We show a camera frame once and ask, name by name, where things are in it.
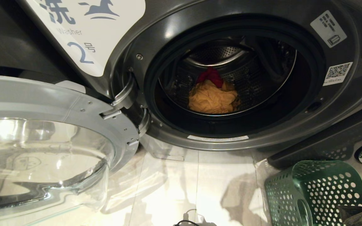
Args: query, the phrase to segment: red cloth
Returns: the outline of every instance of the red cloth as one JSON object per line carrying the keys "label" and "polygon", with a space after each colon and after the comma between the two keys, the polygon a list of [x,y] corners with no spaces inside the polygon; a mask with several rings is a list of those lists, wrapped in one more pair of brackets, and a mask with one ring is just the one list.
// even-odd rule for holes
{"label": "red cloth", "polygon": [[221,88],[223,85],[223,79],[220,77],[219,72],[213,67],[208,67],[207,70],[198,77],[196,83],[202,83],[205,80],[210,80],[218,88]]}

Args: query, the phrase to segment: number 2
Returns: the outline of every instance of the number 2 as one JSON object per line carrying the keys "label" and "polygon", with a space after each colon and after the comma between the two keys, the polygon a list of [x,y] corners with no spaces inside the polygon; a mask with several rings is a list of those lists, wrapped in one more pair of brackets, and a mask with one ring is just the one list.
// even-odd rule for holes
{"label": "number 2", "polygon": [[69,46],[69,47],[70,47],[70,46],[76,46],[76,47],[78,47],[78,48],[80,49],[80,51],[82,52],[82,55],[80,56],[80,62],[81,62],[81,63],[94,63],[93,61],[87,61],[87,60],[85,60],[85,58],[86,58],[86,52],[85,52],[85,50],[83,49],[83,47],[80,46],[78,43],[70,42],[70,43],[68,43],[68,46]]}

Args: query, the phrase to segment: basket handle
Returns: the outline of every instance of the basket handle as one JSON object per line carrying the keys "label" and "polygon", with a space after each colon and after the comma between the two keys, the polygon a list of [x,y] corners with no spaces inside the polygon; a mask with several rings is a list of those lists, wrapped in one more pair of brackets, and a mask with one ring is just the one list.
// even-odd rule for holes
{"label": "basket handle", "polygon": [[307,206],[306,202],[303,199],[298,199],[297,207],[299,210],[302,225],[310,226],[310,219],[309,219],[310,211],[309,211],[309,207]]}

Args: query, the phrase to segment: qr code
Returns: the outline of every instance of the qr code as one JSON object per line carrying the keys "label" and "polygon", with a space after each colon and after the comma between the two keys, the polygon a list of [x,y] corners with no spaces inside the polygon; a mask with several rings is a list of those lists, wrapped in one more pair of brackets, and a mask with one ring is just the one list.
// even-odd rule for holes
{"label": "qr code", "polygon": [[352,65],[352,63],[345,63],[345,64],[330,67],[328,74],[326,75],[326,79],[336,78],[336,77],[340,77],[340,76],[346,76],[351,65]]}

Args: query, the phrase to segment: white tile floor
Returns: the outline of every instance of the white tile floor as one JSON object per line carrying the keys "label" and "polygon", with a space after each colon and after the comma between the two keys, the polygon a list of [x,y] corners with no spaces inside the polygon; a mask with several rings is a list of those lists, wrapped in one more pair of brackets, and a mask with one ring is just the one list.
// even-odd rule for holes
{"label": "white tile floor", "polygon": [[[254,163],[251,157],[237,154],[232,164],[211,153],[197,154],[199,162],[189,163],[155,159],[141,148],[110,177],[103,209],[82,216],[74,212],[72,217],[82,223],[71,225],[173,226],[183,219],[202,226],[271,225],[263,184],[278,170],[266,160]],[[348,163],[362,176],[362,164],[354,159]],[[71,216],[61,218],[67,222]]]}

